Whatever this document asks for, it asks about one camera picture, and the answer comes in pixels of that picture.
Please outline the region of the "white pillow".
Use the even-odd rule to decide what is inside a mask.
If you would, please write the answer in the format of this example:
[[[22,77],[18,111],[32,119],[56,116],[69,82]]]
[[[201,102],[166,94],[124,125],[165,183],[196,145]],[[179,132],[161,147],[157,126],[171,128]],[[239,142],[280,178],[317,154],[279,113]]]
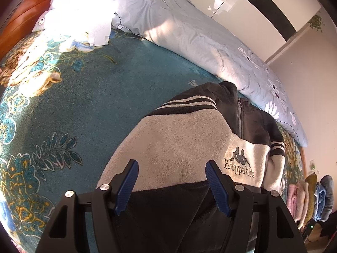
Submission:
[[[72,37],[90,46],[108,44],[111,34],[112,14],[93,7],[60,7],[42,13],[32,31]]]

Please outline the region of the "white glossy wardrobe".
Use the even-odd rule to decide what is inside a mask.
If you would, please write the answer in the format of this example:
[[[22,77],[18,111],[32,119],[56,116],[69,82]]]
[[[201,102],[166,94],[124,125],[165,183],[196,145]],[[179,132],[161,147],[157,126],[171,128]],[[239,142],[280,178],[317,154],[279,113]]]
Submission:
[[[190,0],[263,61],[279,51],[321,8],[318,0]]]

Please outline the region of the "orange wooden headboard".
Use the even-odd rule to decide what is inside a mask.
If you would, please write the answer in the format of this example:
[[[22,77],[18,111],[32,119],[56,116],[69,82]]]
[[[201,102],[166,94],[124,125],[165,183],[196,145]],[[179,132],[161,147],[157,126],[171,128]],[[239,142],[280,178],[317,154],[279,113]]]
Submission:
[[[51,0],[1,0],[1,58],[31,33]]]

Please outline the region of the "grey folded garment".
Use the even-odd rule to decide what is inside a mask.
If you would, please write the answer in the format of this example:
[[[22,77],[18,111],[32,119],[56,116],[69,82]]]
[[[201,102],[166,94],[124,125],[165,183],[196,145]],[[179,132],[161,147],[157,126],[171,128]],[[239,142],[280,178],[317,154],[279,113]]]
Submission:
[[[324,208],[321,214],[320,221],[326,222],[332,213],[332,209],[334,207],[334,180],[332,176],[325,175],[321,180],[320,184],[325,188],[326,190],[326,196],[325,196],[325,204]]]

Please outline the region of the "blue folded garment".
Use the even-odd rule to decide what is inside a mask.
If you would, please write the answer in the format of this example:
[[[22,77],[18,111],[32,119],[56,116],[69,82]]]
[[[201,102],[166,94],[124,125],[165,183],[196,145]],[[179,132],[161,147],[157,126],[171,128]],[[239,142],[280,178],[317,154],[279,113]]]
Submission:
[[[325,201],[326,201],[326,189],[319,182],[316,184],[314,197],[315,197],[315,200],[314,200],[313,220],[319,221],[322,216],[322,212],[323,212]]]

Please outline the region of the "light blue floral quilt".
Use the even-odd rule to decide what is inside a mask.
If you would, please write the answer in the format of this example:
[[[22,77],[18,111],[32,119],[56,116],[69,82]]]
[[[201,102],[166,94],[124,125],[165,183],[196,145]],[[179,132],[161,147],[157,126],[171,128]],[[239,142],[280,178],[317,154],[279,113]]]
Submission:
[[[141,36],[234,83],[307,146],[304,129],[273,70],[189,0],[51,0],[49,10],[75,6],[111,13],[111,27]]]

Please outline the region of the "wall power socket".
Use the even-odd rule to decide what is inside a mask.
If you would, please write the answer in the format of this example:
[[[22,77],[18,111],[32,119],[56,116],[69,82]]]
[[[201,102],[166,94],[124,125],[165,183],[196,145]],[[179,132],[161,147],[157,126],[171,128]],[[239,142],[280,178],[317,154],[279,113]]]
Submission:
[[[310,170],[311,171],[315,171],[316,167],[315,167],[315,160],[310,160]]]

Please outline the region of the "black and white fleece hoodie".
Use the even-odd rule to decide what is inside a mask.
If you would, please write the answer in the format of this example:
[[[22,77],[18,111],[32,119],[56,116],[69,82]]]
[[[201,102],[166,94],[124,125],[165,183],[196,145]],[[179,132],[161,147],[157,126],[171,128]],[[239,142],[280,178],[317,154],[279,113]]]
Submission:
[[[229,219],[207,183],[210,160],[252,192],[278,190],[286,162],[275,119],[238,96],[230,82],[191,88],[146,115],[123,140],[99,180],[131,159],[139,175],[114,221],[122,252],[219,252]]]

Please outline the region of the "green hanging plant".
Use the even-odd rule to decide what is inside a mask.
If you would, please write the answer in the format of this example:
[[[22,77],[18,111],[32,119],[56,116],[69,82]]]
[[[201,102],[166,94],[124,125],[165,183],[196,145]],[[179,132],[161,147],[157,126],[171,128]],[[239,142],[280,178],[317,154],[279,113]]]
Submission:
[[[309,21],[308,21],[309,27],[316,30],[320,31],[323,33],[322,27],[325,25],[324,22],[322,21],[322,17],[318,14],[314,15]]]

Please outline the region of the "pink fleece garment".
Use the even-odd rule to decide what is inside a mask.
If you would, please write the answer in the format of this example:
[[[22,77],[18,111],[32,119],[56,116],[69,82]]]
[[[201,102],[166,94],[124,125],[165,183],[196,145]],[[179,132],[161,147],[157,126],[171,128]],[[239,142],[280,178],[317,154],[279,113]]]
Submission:
[[[287,201],[286,206],[289,209],[290,214],[294,217],[297,206],[297,185],[289,184],[287,190]]]

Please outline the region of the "teal floral bed blanket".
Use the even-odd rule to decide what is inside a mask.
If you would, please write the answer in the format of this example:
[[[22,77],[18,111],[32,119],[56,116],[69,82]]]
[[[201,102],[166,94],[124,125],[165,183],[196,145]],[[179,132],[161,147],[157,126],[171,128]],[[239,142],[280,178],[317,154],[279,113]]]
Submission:
[[[110,158],[142,118],[191,88],[226,82],[119,30],[102,47],[34,33],[3,65],[12,63],[1,98],[1,222],[26,252],[36,252],[68,190],[84,194],[101,185]]]

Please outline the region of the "olive fleece garment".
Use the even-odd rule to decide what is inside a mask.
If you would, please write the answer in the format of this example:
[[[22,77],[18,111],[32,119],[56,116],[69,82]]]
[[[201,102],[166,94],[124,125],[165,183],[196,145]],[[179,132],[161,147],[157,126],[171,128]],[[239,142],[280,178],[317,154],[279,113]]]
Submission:
[[[310,221],[314,215],[314,205],[315,205],[315,191],[318,178],[316,174],[309,175],[305,180],[304,184],[307,186],[307,213],[304,219],[303,225],[305,226],[308,221]]]

